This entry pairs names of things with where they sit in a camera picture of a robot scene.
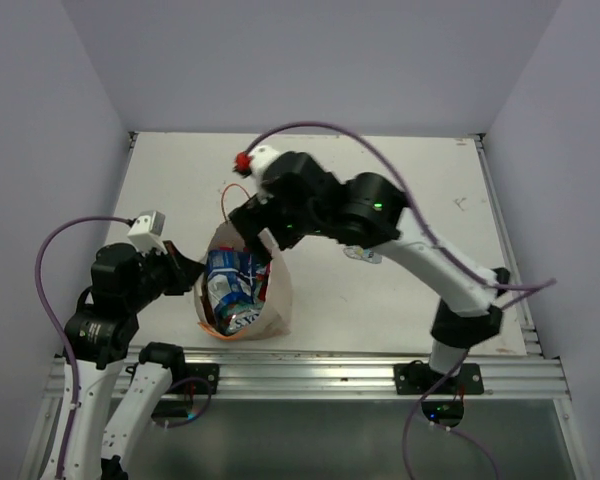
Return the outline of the blue snack packet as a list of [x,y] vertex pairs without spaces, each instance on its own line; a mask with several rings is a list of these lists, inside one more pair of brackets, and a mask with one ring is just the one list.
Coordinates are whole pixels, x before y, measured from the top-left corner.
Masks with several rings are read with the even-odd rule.
[[207,253],[206,291],[218,322],[234,318],[256,318],[259,308],[254,300],[255,270],[253,255],[231,249]]

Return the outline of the green Fox's candy bag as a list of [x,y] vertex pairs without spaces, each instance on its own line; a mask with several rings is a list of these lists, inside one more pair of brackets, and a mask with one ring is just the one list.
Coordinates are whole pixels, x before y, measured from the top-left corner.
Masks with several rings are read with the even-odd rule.
[[262,306],[261,302],[219,304],[214,309],[216,329],[224,336],[233,336],[258,319]]

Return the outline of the small silver snack packet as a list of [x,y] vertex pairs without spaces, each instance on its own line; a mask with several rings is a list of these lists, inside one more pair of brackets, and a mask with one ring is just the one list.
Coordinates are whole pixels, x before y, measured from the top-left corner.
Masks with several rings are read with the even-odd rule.
[[380,264],[382,256],[371,249],[364,249],[360,246],[346,246],[343,253],[350,259],[359,260],[371,264]]

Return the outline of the pink snack bag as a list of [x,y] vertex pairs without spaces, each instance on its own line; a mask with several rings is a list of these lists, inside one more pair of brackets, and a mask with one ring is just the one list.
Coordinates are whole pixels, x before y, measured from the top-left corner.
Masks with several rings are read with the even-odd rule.
[[227,251],[237,256],[237,259],[234,260],[233,263],[237,267],[239,274],[249,284],[253,300],[264,302],[266,299],[271,265],[260,263],[256,256],[248,250],[239,251],[228,246],[221,246],[219,250]]

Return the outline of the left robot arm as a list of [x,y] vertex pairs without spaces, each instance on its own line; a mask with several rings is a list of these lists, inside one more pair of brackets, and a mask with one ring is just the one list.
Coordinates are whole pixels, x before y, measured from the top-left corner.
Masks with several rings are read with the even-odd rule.
[[140,352],[122,401],[110,408],[138,315],[161,296],[190,292],[203,271],[170,241],[148,253],[126,243],[97,252],[91,285],[64,327],[64,394],[43,478],[127,478],[130,456],[160,398],[188,379],[183,349],[151,342]]

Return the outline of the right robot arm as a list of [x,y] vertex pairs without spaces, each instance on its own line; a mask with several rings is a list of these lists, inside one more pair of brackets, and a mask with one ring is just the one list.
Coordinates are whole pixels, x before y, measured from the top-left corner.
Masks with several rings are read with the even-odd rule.
[[406,269],[440,297],[431,327],[432,351],[425,379],[448,392],[461,380],[469,350],[499,334],[510,272],[488,269],[427,236],[403,191],[375,173],[340,182],[304,152],[262,146],[240,153],[234,170],[256,182],[257,192],[229,221],[259,259],[272,255],[260,239],[267,230],[281,250],[308,236],[358,246]]

